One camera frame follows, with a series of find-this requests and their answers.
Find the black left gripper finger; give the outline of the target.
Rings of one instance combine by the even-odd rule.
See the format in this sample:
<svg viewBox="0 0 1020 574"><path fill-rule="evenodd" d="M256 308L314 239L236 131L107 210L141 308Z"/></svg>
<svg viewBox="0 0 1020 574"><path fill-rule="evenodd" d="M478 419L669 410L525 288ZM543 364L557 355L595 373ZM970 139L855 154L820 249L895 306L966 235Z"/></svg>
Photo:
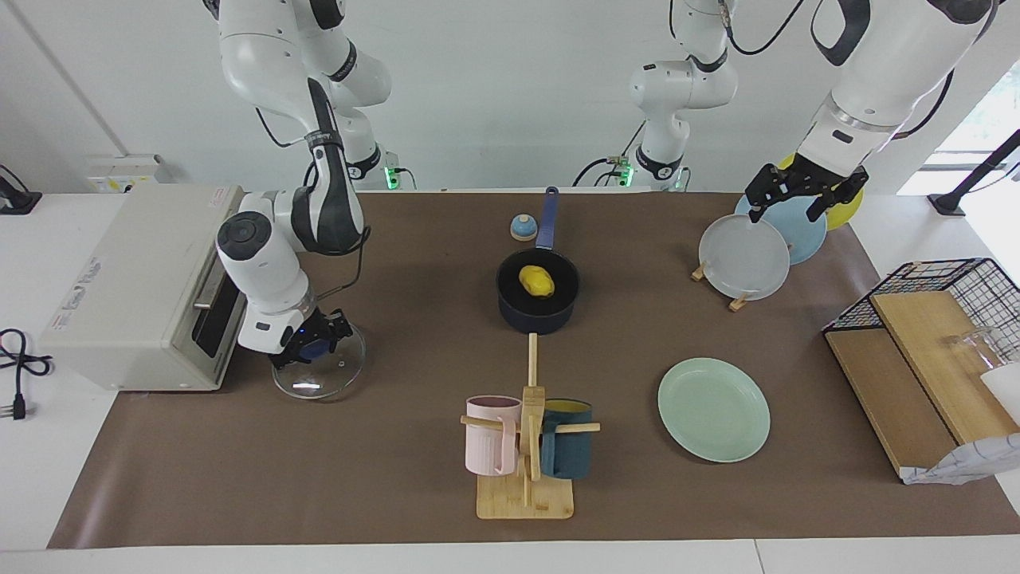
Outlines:
<svg viewBox="0 0 1020 574"><path fill-rule="evenodd" d="M758 222L770 206L786 199L786 173L776 166L762 166L747 185L747 200L750 204L749 218Z"/></svg>
<svg viewBox="0 0 1020 574"><path fill-rule="evenodd" d="M809 206L809 221L816 222L821 215L837 206L851 206L851 210L838 208L843 222L848 222L856 214L864 185L868 182L868 172L864 168L856 168L844 182L832 186L823 185L821 193L815 197Z"/></svg>

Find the glass lid blue knob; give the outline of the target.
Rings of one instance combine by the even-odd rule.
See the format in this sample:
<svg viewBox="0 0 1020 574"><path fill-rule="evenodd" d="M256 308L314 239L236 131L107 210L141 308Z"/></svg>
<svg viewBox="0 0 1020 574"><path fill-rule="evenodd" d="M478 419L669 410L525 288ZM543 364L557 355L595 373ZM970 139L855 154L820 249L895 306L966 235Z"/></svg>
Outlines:
<svg viewBox="0 0 1020 574"><path fill-rule="evenodd" d="M274 370L277 388L296 399L328 399L345 390L358 377L367 360L367 343L353 325L353 336L339 342L333 353L310 364L289 364Z"/></svg>

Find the yellow lemon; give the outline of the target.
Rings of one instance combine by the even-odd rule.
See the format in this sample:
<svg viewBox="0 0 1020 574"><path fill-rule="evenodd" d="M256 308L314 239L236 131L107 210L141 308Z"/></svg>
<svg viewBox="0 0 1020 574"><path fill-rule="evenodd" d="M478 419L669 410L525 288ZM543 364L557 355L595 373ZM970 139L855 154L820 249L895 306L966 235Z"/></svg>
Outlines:
<svg viewBox="0 0 1020 574"><path fill-rule="evenodd" d="M539 265L524 265L518 272L518 281L524 291L536 299L553 297L556 284L549 272Z"/></svg>

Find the yellow plate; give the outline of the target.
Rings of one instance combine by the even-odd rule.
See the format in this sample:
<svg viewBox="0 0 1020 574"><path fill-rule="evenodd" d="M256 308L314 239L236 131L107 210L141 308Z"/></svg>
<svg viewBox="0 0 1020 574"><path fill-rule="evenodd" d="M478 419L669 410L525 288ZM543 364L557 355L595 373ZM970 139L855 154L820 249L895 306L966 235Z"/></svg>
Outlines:
<svg viewBox="0 0 1020 574"><path fill-rule="evenodd" d="M831 186L830 191L837 202L826 210L827 231L834 231L839 226L848 224L856 214L865 197L864 185L868 179L866 167L859 166L844 182Z"/></svg>

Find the grey plate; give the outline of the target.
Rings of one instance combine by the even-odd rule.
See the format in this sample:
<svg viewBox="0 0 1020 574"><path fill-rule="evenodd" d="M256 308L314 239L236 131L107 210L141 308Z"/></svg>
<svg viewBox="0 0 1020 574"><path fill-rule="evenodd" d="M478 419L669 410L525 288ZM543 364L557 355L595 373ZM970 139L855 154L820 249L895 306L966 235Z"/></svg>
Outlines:
<svg viewBox="0 0 1020 574"><path fill-rule="evenodd" d="M733 301L760 301L786 282L790 251L769 222L730 214L707 226L698 246L699 270L711 286Z"/></svg>

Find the wooden plate rack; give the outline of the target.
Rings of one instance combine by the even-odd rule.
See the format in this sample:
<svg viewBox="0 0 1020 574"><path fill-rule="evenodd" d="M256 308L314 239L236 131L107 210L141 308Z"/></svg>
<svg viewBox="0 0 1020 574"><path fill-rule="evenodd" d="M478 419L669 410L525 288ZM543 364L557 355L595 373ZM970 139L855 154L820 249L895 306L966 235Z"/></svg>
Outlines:
<svg viewBox="0 0 1020 574"><path fill-rule="evenodd" d="M702 262L691 272L691 280L693 282L707 281L710 286L719 292L724 297L727 297L728 309L730 312L737 313L740 310L749 302L749 294L746 291L729 285L725 281L725 276L718 271L714 271L709 265L709 262Z"/></svg>

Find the black tripod stand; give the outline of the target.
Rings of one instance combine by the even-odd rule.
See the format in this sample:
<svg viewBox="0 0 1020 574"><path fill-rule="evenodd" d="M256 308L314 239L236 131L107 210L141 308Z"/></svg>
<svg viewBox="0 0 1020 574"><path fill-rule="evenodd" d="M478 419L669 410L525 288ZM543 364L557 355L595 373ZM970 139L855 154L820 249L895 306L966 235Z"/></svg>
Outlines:
<svg viewBox="0 0 1020 574"><path fill-rule="evenodd" d="M1001 145L994 148L994 151L985 157L982 163L977 164L953 190L946 194L929 194L928 201L937 214L944 215L944 217L965 217L965 211L959 207L964 196L971 193L979 182L997 170L999 164L1005 163L1017 149L1020 149L1020 128L1013 131Z"/></svg>

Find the brown table mat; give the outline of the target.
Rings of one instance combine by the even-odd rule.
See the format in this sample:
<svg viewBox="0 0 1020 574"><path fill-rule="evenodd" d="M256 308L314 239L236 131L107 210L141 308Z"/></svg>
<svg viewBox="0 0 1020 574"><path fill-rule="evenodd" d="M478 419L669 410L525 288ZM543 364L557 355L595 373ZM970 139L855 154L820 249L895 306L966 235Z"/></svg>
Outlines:
<svg viewBox="0 0 1020 574"><path fill-rule="evenodd" d="M342 399L292 399L239 349L222 389L118 395L50 547L422 544L1020 532L997 481L904 486L822 335L877 283L852 231L730 313L692 282L732 194L563 194L556 247L579 268L566 326L539 341L539 384L602 425L567 520L484 521L459 418L519 395L526 337L498 313L496 269L532 194L367 194L356 286L332 299L367 340ZM767 442L709 464L673 441L657 395L688 357L742 368L770 408Z"/></svg>

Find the beige toaster oven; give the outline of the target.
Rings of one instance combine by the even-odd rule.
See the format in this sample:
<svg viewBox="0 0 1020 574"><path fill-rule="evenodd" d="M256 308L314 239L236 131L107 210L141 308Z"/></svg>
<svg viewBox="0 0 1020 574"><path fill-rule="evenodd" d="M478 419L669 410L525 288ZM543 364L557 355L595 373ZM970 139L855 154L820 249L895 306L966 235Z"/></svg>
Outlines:
<svg viewBox="0 0 1020 574"><path fill-rule="evenodd" d="M243 189L142 184L41 334L41 349L114 392L214 392L245 299L215 250Z"/></svg>

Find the pink mug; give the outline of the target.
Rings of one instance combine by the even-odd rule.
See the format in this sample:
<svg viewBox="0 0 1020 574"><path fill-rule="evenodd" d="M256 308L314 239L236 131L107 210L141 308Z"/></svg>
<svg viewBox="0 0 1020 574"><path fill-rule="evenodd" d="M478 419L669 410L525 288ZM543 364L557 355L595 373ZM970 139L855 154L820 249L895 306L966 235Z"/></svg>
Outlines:
<svg viewBox="0 0 1020 574"><path fill-rule="evenodd" d="M475 395L466 400L466 415L496 423L465 428L464 465L478 476L499 477L517 471L517 425L522 401L506 395Z"/></svg>

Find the white socket box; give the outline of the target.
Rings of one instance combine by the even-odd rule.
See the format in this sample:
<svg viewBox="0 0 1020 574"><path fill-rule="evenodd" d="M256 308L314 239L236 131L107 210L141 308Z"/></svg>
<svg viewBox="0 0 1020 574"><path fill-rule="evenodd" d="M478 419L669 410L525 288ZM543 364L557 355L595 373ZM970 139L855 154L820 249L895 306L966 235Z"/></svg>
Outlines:
<svg viewBox="0 0 1020 574"><path fill-rule="evenodd" d="M91 192L125 194L141 184L174 184L158 154L89 155L87 180Z"/></svg>

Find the wooden mug tree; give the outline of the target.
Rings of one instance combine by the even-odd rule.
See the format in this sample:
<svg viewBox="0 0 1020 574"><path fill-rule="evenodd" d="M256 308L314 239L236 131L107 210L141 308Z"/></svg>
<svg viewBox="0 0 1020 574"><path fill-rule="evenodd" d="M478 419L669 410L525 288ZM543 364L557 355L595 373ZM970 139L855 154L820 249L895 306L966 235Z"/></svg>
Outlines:
<svg viewBox="0 0 1020 574"><path fill-rule="evenodd" d="M538 384L539 335L528 334L528 381L522 389L518 420L494 420L463 414L460 423L500 433L500 458L516 454L513 473L477 477L475 513L482 520L563 520L575 515L573 483L543 475L540 443L546 392Z"/></svg>

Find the dark teal mug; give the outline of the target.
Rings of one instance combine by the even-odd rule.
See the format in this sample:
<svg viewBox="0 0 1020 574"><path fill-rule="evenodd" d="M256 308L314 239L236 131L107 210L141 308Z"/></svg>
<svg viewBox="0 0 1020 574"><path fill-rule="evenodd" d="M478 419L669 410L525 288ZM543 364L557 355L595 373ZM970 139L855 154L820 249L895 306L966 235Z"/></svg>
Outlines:
<svg viewBox="0 0 1020 574"><path fill-rule="evenodd" d="M566 480L586 478L591 464L590 433L559 433L558 429L591 421L593 407L586 401L565 397L545 401L539 451L543 476Z"/></svg>

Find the white checked cloth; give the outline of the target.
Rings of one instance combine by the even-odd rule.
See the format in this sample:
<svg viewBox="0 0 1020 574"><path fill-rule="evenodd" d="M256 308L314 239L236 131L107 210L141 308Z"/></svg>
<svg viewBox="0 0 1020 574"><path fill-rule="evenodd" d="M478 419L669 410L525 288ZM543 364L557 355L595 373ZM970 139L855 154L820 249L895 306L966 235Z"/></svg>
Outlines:
<svg viewBox="0 0 1020 574"><path fill-rule="evenodd" d="M962 486L1016 469L1020 469L1020 433L958 446L932 468L901 466L899 477L907 486Z"/></svg>

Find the black stand base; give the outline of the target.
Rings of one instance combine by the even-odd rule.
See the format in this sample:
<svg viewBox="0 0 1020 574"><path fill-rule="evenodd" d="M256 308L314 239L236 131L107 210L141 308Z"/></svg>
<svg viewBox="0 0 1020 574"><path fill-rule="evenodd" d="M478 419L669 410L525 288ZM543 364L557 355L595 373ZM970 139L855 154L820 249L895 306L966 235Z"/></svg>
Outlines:
<svg viewBox="0 0 1020 574"><path fill-rule="evenodd" d="M0 163L0 214L26 215L40 202L43 193L28 185Z"/></svg>

